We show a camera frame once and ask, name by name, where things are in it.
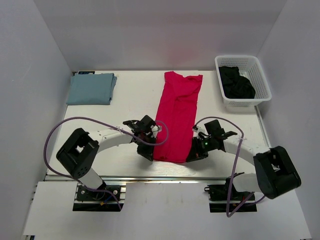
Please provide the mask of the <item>red t shirt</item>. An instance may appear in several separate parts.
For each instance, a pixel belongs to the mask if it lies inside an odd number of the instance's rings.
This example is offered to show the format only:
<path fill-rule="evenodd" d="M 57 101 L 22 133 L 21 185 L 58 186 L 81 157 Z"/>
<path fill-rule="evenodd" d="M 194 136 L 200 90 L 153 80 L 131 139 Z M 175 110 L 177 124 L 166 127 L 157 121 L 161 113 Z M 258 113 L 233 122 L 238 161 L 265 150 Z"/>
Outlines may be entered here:
<path fill-rule="evenodd" d="M 164 73 L 164 88 L 156 120 L 162 131 L 157 134 L 153 159 L 176 164 L 185 163 L 192 147 L 198 95 L 203 75 L 183 76 L 174 71 Z"/>

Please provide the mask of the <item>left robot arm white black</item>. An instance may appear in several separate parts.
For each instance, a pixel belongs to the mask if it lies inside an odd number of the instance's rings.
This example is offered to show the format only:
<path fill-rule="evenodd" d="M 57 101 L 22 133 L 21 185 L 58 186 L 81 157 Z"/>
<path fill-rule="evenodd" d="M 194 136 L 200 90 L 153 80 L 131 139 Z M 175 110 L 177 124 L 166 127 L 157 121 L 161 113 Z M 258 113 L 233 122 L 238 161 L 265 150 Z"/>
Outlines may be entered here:
<path fill-rule="evenodd" d="M 77 128 L 72 132 L 56 154 L 57 160 L 72 179 L 90 191 L 104 190 L 106 184 L 92 165 L 98 153 L 119 145 L 135 143 L 139 154 L 152 160 L 153 147 L 161 127 L 148 115 L 141 120 L 127 120 L 122 124 L 99 131 L 87 132 Z"/>

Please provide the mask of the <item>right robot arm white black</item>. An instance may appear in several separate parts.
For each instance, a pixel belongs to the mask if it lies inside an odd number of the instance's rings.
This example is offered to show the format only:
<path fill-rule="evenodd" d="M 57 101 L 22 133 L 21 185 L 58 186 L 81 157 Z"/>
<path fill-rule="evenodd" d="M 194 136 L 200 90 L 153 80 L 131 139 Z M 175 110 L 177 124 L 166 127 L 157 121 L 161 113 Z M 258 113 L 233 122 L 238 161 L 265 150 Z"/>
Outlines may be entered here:
<path fill-rule="evenodd" d="M 301 186 L 302 180 L 284 147 L 270 148 L 245 139 L 243 133 L 225 131 L 217 119 L 205 123 L 204 127 L 194 125 L 192 128 L 196 136 L 187 162 L 205 159 L 210 151 L 219 150 L 254 166 L 254 173 L 236 173 L 233 169 L 226 179 L 227 190 L 257 192 L 275 199 Z"/>

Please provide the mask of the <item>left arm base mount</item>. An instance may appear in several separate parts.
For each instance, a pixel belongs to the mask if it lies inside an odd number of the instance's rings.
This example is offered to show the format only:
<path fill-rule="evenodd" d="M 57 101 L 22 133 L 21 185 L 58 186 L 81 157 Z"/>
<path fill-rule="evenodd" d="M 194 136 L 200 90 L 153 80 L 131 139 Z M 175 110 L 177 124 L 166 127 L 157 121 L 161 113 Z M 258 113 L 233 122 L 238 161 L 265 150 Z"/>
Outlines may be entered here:
<path fill-rule="evenodd" d="M 120 207 L 125 202 L 126 184 L 106 181 L 106 189 L 115 195 Z M 91 192 L 81 184 L 75 189 L 73 212 L 120 212 L 115 198 L 108 192 Z"/>

